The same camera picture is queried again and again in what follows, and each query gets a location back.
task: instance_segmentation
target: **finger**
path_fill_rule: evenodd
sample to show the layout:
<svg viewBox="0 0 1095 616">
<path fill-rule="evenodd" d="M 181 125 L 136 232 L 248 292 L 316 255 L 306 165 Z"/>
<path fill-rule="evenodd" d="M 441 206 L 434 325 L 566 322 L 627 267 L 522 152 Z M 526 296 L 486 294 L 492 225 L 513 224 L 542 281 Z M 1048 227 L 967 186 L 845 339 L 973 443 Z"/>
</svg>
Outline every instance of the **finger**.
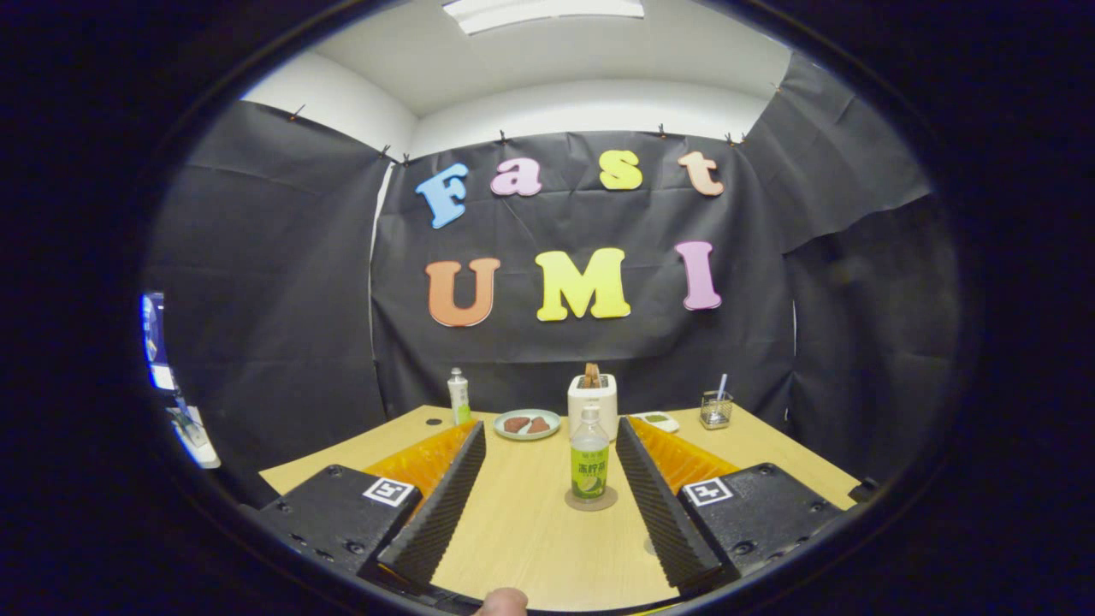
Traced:
<svg viewBox="0 0 1095 616">
<path fill-rule="evenodd" d="M 517 589 L 497 589 L 487 593 L 483 607 L 473 616 L 525 616 L 529 597 Z"/>
</svg>

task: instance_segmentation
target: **plate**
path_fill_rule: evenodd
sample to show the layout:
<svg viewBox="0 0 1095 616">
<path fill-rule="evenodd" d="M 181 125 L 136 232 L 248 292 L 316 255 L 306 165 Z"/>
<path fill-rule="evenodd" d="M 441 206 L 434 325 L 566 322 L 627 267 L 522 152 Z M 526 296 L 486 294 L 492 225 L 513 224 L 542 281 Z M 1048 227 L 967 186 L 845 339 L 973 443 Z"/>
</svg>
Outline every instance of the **plate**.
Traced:
<svg viewBox="0 0 1095 616">
<path fill-rule="evenodd" d="M 529 418 L 530 420 L 535 418 L 544 418 L 548 422 L 548 430 L 543 432 L 537 432 L 534 434 L 528 434 L 530 428 L 532 428 L 532 422 L 525 425 L 518 432 L 506 432 L 506 420 L 512 418 Z M 512 439 L 514 441 L 535 441 L 538 439 L 543 439 L 545 437 L 551 437 L 558 431 L 560 425 L 558 416 L 551 411 L 545 411 L 543 409 L 518 409 L 516 411 L 509 411 L 508 414 L 502 414 L 494 420 L 494 431 L 502 434 L 506 439 Z"/>
<path fill-rule="evenodd" d="M 655 416 L 660 416 L 666 419 L 665 421 L 650 421 L 650 418 Z M 646 423 L 653 426 L 654 428 L 657 428 L 659 430 L 665 430 L 666 432 L 677 432 L 678 430 L 681 429 L 681 425 L 677 423 L 677 420 L 675 420 L 673 418 L 669 417 L 668 415 L 661 411 L 650 411 L 648 414 L 635 414 L 631 417 L 638 418 L 645 421 Z"/>
</svg>

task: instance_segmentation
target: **pen holder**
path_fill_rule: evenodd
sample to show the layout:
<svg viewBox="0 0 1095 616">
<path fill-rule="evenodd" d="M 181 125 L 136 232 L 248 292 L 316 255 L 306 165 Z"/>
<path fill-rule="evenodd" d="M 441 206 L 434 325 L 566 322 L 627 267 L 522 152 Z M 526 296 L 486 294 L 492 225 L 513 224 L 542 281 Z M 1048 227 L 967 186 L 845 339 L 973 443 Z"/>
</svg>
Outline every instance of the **pen holder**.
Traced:
<svg viewBox="0 0 1095 616">
<path fill-rule="evenodd" d="M 726 392 L 704 392 L 700 399 L 700 423 L 707 430 L 718 430 L 730 425 L 734 397 Z"/>
</svg>

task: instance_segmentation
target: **blue letter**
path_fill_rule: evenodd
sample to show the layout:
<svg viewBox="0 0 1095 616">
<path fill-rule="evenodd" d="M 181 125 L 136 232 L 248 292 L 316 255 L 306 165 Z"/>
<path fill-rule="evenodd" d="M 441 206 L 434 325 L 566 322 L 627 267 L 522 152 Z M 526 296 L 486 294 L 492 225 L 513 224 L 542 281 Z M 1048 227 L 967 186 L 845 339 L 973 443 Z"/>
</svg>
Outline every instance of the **blue letter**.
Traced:
<svg viewBox="0 0 1095 616">
<path fill-rule="evenodd" d="M 426 197 L 426 202 L 434 210 L 435 229 L 440 229 L 452 222 L 464 212 L 464 206 L 453 200 L 468 196 L 468 188 L 464 187 L 464 183 L 457 178 L 464 175 L 468 175 L 468 166 L 458 162 L 418 184 L 418 187 L 414 189 L 414 191 Z M 446 183 L 446 179 L 450 177 L 452 181 Z"/>
</svg>

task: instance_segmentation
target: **white ceiling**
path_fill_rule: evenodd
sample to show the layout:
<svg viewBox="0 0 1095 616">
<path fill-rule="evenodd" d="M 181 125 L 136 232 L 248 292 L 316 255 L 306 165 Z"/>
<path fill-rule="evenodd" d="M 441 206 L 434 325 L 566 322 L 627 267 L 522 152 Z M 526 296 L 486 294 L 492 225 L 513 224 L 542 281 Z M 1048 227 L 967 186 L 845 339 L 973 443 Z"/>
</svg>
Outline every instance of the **white ceiling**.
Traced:
<svg viewBox="0 0 1095 616">
<path fill-rule="evenodd" d="M 441 5 L 410 0 L 314 50 L 360 73 L 422 117 L 489 94 L 584 79 L 650 79 L 768 100 L 783 45 L 692 0 L 643 0 L 646 16 L 563 18 L 469 36 Z"/>
</svg>

